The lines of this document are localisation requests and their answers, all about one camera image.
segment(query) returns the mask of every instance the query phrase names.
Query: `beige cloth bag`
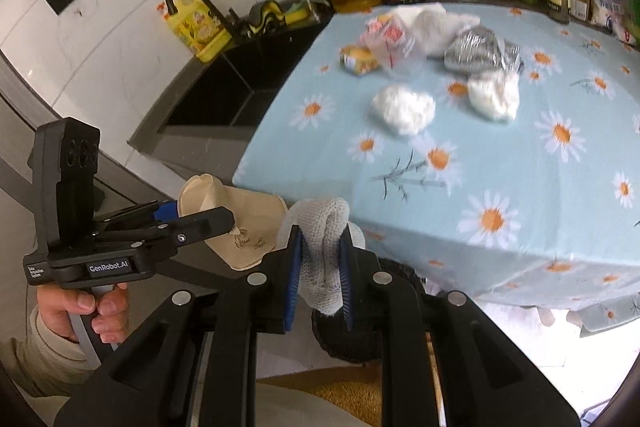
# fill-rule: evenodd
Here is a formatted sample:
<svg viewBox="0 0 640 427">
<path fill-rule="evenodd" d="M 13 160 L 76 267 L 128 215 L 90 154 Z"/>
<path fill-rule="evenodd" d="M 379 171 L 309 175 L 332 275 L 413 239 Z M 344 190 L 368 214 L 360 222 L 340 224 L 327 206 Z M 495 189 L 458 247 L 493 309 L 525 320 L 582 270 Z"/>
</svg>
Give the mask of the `beige cloth bag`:
<svg viewBox="0 0 640 427">
<path fill-rule="evenodd" d="M 236 227 L 225 235 L 206 239 L 207 246 L 234 270 L 260 264 L 276 246 L 276 234 L 287 212 L 284 200 L 272 194 L 226 187 L 211 174 L 190 178 L 178 196 L 180 217 L 217 206 L 233 212 Z"/>
</svg>

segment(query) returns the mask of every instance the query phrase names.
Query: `yellow container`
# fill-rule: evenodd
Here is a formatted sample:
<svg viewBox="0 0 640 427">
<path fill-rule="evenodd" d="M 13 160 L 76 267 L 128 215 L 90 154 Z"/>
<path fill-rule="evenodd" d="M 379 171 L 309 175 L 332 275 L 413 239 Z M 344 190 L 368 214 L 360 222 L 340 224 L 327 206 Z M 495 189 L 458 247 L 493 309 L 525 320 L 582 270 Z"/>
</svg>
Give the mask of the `yellow container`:
<svg viewBox="0 0 640 427">
<path fill-rule="evenodd" d="M 201 62 L 210 62 L 231 40 L 217 17 L 202 0 L 175 0 L 178 13 L 166 17 L 171 31 Z"/>
</svg>

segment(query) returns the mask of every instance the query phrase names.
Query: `finger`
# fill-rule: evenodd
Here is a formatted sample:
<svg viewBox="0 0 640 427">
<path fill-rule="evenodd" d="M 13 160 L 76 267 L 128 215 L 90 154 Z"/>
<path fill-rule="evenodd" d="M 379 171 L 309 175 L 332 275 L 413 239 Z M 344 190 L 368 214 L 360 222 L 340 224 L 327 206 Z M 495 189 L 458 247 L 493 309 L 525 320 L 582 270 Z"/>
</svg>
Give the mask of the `finger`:
<svg viewBox="0 0 640 427">
<path fill-rule="evenodd" d="M 45 312 L 88 315 L 95 309 L 93 295 L 80 290 L 63 290 L 55 284 L 38 286 L 37 298 L 40 311 Z"/>
<path fill-rule="evenodd" d="M 96 333 L 117 333 L 118 331 L 127 329 L 128 318 L 124 312 L 117 315 L 110 315 L 109 317 L 98 315 L 91 321 L 91 325 Z"/>
<path fill-rule="evenodd" d="M 126 331 L 117 331 L 116 333 L 103 333 L 100 335 L 100 340 L 105 344 L 121 344 L 125 340 L 127 340 L 128 334 L 129 333 L 127 333 Z"/>
<path fill-rule="evenodd" d="M 122 313 L 129 307 L 127 291 L 116 287 L 98 299 L 98 313 L 104 317 Z"/>
</svg>

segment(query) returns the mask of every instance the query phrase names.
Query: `foil package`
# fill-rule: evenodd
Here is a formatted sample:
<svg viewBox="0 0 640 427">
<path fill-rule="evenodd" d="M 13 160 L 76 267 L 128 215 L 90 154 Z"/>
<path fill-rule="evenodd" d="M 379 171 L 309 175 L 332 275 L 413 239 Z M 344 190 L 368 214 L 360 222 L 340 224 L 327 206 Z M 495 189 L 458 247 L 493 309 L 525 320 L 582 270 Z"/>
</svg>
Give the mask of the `foil package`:
<svg viewBox="0 0 640 427">
<path fill-rule="evenodd" d="M 484 26 L 460 33 L 447 48 L 444 65 L 449 71 L 466 74 L 495 69 L 521 73 L 524 69 L 520 47 Z"/>
</svg>

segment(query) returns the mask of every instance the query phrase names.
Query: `blue floral tablecloth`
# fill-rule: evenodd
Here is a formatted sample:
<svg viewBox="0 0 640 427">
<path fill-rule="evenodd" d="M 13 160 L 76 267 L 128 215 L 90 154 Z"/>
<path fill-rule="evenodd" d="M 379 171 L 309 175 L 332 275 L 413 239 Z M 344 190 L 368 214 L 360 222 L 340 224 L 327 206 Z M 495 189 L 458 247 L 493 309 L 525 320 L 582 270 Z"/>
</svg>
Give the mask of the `blue floral tablecloth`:
<svg viewBox="0 0 640 427">
<path fill-rule="evenodd" d="M 582 310 L 590 329 L 640 313 L 640 54 L 525 10 L 445 4 L 519 44 L 513 123 L 468 104 L 466 79 L 425 60 L 411 81 L 436 100 L 416 137 L 369 113 L 391 80 L 338 63 L 373 14 L 337 15 L 291 74 L 234 184 L 289 202 L 351 205 L 367 248 L 444 288 L 510 305 Z"/>
</svg>

